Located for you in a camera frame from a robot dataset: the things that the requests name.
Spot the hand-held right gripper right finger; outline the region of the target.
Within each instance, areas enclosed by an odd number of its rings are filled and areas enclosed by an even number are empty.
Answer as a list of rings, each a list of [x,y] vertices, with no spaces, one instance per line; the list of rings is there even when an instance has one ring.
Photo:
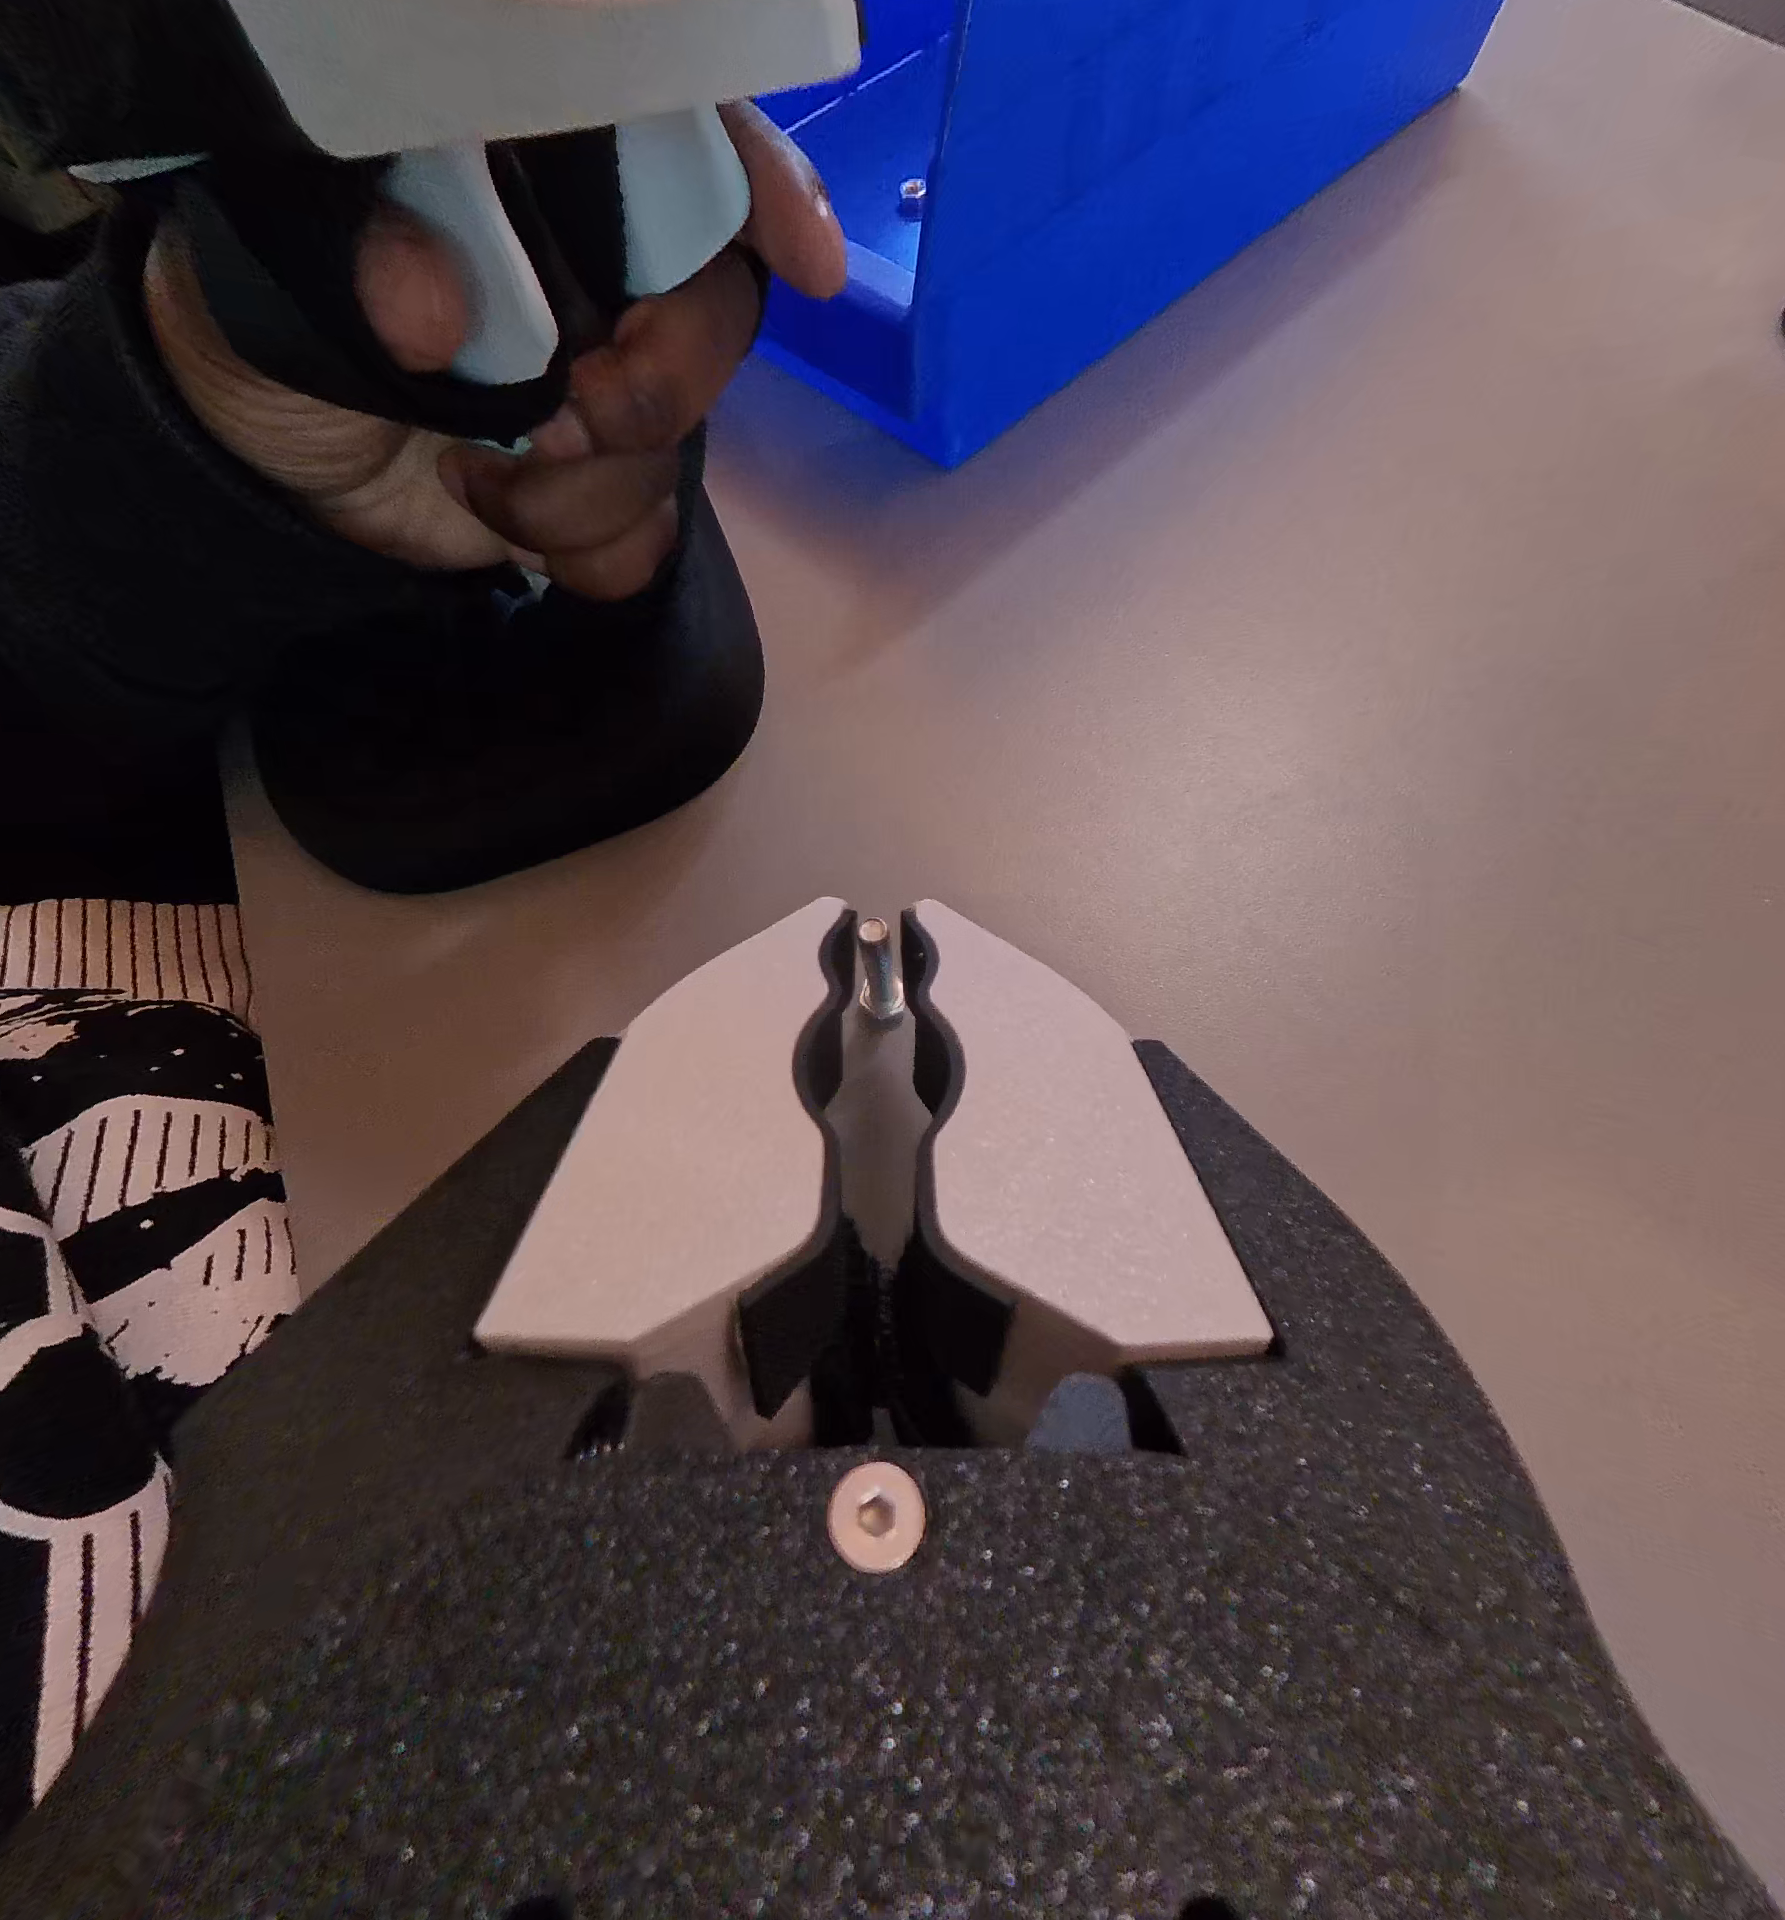
[[[1094,995],[943,901],[903,914],[917,1151],[903,1277],[949,1379],[1114,1376],[1275,1338],[1137,1050]]]

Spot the blue plastic bin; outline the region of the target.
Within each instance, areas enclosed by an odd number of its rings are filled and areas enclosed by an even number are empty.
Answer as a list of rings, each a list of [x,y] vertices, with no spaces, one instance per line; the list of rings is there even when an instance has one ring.
[[[862,2],[856,74],[763,97],[826,180],[849,283],[777,281],[759,349],[962,467],[1456,93],[1498,12]]]

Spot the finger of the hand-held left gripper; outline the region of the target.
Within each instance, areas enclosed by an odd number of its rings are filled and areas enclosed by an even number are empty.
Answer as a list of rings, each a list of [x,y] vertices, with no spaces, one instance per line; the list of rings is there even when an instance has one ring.
[[[232,2],[294,123],[359,158],[848,77],[859,2]]]

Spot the person's left forearm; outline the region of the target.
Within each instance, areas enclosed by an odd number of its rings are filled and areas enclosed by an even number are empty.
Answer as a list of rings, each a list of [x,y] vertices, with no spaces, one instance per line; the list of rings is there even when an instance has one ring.
[[[495,623],[519,571],[375,555],[216,443],[149,330],[153,212],[0,287],[0,901],[236,904],[219,742],[275,662]]]

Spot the person's left hand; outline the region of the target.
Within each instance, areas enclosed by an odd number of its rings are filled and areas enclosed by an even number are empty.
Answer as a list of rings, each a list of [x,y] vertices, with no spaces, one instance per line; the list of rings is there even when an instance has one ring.
[[[737,242],[630,306],[572,365],[561,412],[523,454],[333,407],[259,372],[211,316],[172,215],[143,268],[161,361],[197,422],[333,536],[416,567],[517,565],[623,601],[678,543],[685,445],[759,336],[759,274],[811,302],[849,283],[849,242],[810,157],[752,100],[723,103],[719,119],[752,187]]]

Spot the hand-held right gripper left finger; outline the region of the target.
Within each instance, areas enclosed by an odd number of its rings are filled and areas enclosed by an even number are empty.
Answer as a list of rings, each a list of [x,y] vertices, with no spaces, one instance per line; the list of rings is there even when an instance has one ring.
[[[839,1140],[856,911],[817,898],[632,1018],[487,1305],[494,1354],[690,1376],[810,1419],[843,1308]]]

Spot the black honeycomb wrist pad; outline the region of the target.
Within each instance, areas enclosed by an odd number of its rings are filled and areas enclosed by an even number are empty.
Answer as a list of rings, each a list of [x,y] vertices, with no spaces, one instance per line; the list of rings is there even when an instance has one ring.
[[[706,490],[653,584],[593,601],[519,572],[433,577],[406,610],[294,645],[248,736],[281,826],[387,894],[461,891],[649,826],[752,745],[763,637]]]

